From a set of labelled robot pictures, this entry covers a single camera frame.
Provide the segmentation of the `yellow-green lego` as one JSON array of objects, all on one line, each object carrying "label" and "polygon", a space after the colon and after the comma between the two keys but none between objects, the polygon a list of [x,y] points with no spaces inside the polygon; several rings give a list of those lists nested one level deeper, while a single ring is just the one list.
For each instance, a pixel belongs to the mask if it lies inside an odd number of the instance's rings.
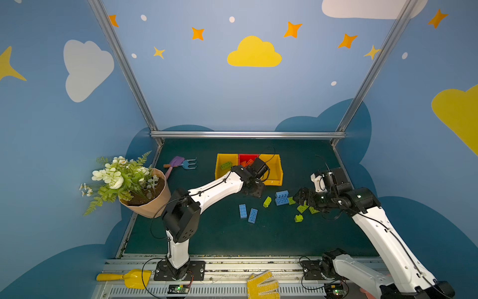
[{"label": "yellow-green lego", "polygon": [[263,207],[268,208],[269,205],[271,204],[271,202],[272,202],[272,198],[270,196],[268,196],[263,203]]}]

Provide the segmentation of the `green lego upside-down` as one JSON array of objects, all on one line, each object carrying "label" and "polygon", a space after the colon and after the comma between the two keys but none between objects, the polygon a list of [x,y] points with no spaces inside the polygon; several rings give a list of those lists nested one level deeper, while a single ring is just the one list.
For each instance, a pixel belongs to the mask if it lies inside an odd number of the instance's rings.
[{"label": "green lego upside-down", "polygon": [[224,164],[221,164],[220,165],[220,169],[221,170],[224,170],[224,169],[230,169],[231,167],[233,166],[233,163],[231,161],[228,161]]}]

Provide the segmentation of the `blue lego upside-down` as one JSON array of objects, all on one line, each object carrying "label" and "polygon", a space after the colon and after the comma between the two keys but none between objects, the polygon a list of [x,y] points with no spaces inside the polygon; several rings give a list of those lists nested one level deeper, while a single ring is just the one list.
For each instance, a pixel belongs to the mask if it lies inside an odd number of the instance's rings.
[{"label": "blue lego upside-down", "polygon": [[254,208],[251,208],[250,214],[249,214],[249,217],[248,217],[248,222],[251,223],[251,224],[255,224],[257,215],[258,215],[258,210],[254,209]]}]

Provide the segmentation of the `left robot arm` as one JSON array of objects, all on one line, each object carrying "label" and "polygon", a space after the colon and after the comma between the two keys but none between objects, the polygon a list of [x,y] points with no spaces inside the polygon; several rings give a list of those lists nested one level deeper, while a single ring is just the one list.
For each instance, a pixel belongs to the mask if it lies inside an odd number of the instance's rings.
[{"label": "left robot arm", "polygon": [[178,188],[165,205],[161,219],[166,230],[166,265],[174,280],[183,279],[189,268],[189,239],[196,233],[201,214],[231,194],[245,193],[260,198],[265,184],[262,177],[269,167],[260,158],[247,166],[233,166],[225,175],[204,186]]}]

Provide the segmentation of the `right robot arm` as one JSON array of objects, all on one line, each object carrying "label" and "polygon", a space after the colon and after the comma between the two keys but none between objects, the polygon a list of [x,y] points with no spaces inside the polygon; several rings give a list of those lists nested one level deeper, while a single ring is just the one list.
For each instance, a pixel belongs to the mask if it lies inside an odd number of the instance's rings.
[{"label": "right robot arm", "polygon": [[341,249],[322,254],[321,274],[327,279],[348,279],[376,299],[452,299],[450,283],[438,281],[417,259],[397,233],[375,194],[353,188],[332,170],[311,175],[313,188],[300,188],[293,199],[321,213],[337,209],[362,229],[390,275],[385,276],[354,260]]}]

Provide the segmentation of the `light blue lego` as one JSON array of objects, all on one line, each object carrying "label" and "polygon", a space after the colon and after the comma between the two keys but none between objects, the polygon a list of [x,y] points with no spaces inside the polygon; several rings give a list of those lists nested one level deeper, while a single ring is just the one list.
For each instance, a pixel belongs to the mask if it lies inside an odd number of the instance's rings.
[{"label": "light blue lego", "polygon": [[279,191],[275,194],[276,198],[287,198],[289,196],[288,191]]}]

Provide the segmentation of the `red bin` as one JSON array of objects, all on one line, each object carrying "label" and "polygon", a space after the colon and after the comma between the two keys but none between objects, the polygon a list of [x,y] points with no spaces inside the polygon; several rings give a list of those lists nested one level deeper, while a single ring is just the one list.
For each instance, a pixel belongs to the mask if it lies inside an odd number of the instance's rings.
[{"label": "red bin", "polygon": [[252,159],[255,161],[259,157],[258,154],[238,154],[238,163],[240,166],[245,167],[245,163]]}]

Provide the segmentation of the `yellow bin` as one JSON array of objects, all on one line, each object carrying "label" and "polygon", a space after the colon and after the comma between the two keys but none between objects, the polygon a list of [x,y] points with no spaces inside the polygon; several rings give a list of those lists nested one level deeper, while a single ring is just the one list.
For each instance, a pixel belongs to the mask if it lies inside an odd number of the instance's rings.
[{"label": "yellow bin", "polygon": [[283,185],[283,168],[281,165],[281,157],[279,154],[261,154],[259,158],[269,167],[263,177],[266,186],[282,186]]},{"label": "yellow bin", "polygon": [[239,163],[238,154],[218,153],[215,165],[215,179],[219,179],[227,174],[233,166]]}]

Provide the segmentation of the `long green lego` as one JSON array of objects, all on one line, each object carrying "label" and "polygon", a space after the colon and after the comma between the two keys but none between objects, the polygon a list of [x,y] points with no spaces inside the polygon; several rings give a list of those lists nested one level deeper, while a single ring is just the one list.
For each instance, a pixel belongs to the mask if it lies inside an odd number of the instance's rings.
[{"label": "long green lego", "polygon": [[302,213],[305,212],[308,208],[309,208],[309,206],[306,205],[306,204],[305,204],[305,205],[299,205],[299,206],[297,207],[297,210],[302,214]]}]

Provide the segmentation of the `blue lego studs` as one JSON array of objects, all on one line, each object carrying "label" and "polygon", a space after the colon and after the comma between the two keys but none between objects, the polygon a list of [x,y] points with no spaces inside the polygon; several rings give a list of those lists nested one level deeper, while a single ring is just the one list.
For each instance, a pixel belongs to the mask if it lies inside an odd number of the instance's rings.
[{"label": "blue lego studs", "polygon": [[247,208],[246,208],[245,204],[240,204],[239,205],[239,212],[240,212],[240,218],[241,219],[246,219],[248,217]]}]

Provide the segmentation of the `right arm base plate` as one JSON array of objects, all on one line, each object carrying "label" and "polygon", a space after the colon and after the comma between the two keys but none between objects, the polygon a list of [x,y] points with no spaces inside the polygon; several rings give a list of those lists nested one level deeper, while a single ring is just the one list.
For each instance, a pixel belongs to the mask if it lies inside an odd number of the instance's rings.
[{"label": "right arm base plate", "polygon": [[346,280],[347,278],[339,275],[333,266],[332,261],[326,260],[301,260],[305,280]]}]

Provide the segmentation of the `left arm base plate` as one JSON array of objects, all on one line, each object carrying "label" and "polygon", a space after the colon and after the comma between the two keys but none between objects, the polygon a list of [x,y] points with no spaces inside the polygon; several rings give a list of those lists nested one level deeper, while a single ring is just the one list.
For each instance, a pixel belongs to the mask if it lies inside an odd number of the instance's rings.
[{"label": "left arm base plate", "polygon": [[154,271],[154,281],[203,281],[205,275],[204,261],[188,261],[179,269],[169,260],[160,260]]}]

